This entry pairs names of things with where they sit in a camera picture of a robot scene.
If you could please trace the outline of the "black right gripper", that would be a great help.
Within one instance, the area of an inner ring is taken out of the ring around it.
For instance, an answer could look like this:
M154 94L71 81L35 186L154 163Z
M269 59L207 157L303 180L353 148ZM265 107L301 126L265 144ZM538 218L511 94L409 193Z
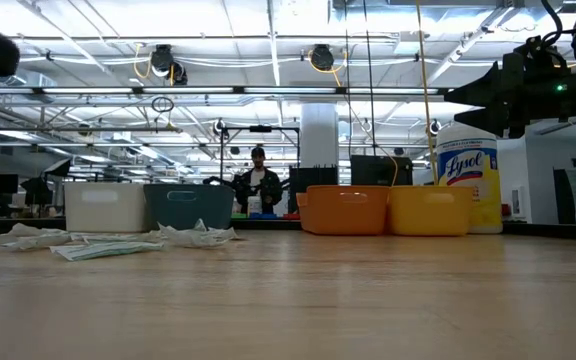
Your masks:
M558 68L526 71L521 56L511 52L503 56L502 69L494 62L484 76L448 91L444 100L487 106L496 96L501 78L504 106L458 113L454 120L498 137L520 138L533 120L556 118L566 122L573 115L572 101L567 98L568 85L565 83L570 74L571 70L562 55Z

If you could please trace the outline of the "long ceiling light bar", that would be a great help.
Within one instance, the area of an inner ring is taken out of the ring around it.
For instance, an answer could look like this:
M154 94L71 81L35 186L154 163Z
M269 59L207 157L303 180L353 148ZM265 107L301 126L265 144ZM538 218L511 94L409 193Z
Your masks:
M407 87L0 87L0 95L423 95L423 88Z

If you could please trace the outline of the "white building column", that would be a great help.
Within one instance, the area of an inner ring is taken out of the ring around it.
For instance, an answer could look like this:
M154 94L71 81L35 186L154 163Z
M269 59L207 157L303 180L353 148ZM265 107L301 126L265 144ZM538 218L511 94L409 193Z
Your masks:
M338 114L333 103L304 103L300 118L300 160L307 168L338 163Z

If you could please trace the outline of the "yellow plastic bin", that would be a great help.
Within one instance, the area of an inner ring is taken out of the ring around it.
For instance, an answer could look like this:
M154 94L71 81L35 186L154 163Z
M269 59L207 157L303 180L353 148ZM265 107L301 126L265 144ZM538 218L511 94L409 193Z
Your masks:
M472 187L394 186L388 228L399 236L463 236L469 232Z

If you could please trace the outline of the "teal plastic bin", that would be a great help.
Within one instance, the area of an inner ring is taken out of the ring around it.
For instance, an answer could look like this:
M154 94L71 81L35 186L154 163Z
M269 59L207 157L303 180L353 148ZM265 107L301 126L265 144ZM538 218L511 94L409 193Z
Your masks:
M235 192L224 185L147 184L146 209L153 226L191 229L198 220L206 227L226 229L231 220Z

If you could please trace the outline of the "person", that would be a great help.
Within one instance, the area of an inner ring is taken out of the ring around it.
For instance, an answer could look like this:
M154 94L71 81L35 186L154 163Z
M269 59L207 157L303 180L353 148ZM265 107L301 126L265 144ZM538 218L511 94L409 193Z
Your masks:
M237 202L243 214L248 213L248 198L261 201L261 213L273 214L274 206L282 200L283 188L278 175L265 166L265 150L255 147L251 151L253 167L240 176L240 187L236 191Z

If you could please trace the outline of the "black metal frame stand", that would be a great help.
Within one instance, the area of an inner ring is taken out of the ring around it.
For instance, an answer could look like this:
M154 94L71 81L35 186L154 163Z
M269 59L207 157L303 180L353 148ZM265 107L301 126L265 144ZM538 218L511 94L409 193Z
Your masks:
M229 140L234 140L242 131L250 133L271 133L279 132L281 133L296 149L297 149L297 167L301 166L301 131L296 127L284 127L284 126L270 126L270 125L251 125L251 126L226 126L221 127L220 132L220 143L219 143L219 178L224 179L224 152L226 148L225 133L233 131L233 134L229 136ZM296 135L296 140L293 140L287 135L288 131L293 131Z

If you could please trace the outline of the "Lysol wipes canister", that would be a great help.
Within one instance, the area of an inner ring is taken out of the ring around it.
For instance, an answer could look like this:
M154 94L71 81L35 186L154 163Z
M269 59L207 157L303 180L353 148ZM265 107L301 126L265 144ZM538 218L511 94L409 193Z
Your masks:
M471 126L454 123L440 130L436 150L439 184L471 187L473 190L469 232L501 233L497 137Z

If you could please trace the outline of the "orange plastic bin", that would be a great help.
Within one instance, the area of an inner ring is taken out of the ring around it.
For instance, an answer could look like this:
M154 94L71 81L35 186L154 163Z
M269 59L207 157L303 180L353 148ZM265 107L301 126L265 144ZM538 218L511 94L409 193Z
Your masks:
M390 188L313 185L297 194L302 229L317 235L380 235Z

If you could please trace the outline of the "white plastic bin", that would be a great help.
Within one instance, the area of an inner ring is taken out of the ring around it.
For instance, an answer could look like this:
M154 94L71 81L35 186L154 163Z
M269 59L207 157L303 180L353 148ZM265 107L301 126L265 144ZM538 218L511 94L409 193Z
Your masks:
M142 184L72 182L64 191L69 232L142 233L150 228Z

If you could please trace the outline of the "white green-stripe packet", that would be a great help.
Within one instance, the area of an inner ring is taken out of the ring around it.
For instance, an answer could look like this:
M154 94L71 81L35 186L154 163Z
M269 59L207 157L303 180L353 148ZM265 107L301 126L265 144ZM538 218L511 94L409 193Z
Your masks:
M140 252L160 251L163 248L163 243L110 242L71 246L51 246L50 251L53 254L64 257L68 261L74 262Z
M158 231L147 233L71 233L73 241L86 244L112 243L112 242L147 242L157 243L162 240Z

